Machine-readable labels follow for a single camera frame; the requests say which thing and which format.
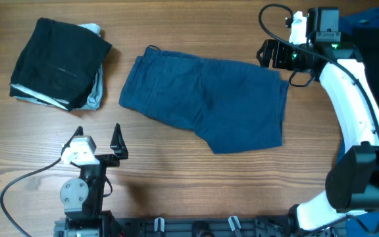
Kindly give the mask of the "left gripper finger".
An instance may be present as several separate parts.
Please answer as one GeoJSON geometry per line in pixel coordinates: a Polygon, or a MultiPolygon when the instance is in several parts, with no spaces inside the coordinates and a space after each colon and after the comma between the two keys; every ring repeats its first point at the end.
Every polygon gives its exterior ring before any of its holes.
{"type": "Polygon", "coordinates": [[[67,148],[70,146],[71,141],[73,140],[74,137],[76,136],[82,136],[84,134],[83,128],[81,126],[77,127],[73,135],[70,137],[70,139],[67,141],[67,143],[64,144],[64,148],[67,148]]]}
{"type": "Polygon", "coordinates": [[[128,149],[122,137],[119,123],[115,124],[110,148],[119,159],[128,159],[128,149]]]}

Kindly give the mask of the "blue denim shorts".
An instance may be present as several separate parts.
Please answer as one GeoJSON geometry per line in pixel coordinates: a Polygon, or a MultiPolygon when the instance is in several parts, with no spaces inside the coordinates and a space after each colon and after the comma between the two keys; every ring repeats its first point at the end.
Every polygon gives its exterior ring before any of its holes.
{"type": "Polygon", "coordinates": [[[275,70],[146,48],[119,103],[169,126],[191,130],[213,153],[282,145],[289,84],[275,70]]]}

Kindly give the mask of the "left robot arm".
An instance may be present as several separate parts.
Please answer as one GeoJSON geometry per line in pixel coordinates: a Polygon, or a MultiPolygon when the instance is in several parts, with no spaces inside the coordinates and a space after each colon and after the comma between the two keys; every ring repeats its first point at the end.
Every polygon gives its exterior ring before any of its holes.
{"type": "Polygon", "coordinates": [[[109,167],[119,167],[120,161],[128,158],[119,124],[115,124],[110,154],[96,155],[96,144],[85,135],[80,126],[65,143],[61,161],[80,169],[78,178],[66,181],[60,190],[66,218],[57,221],[54,236],[62,237],[114,237],[124,236],[124,230],[111,211],[103,211],[105,184],[109,184],[106,172],[109,167]]]}

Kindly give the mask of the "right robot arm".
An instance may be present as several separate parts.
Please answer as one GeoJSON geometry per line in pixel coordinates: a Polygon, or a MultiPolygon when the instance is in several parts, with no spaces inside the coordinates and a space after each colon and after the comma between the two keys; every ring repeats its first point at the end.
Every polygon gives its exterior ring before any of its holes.
{"type": "MultiPolygon", "coordinates": [[[[284,236],[310,236],[361,215],[379,213],[379,108],[368,86],[359,48],[345,41],[336,7],[290,12],[290,37],[275,34],[257,52],[263,67],[311,75],[328,94],[343,135],[345,151],[328,173],[325,189],[290,208],[272,223],[284,236]]],[[[379,232],[379,219],[370,234],[379,232]]]]}

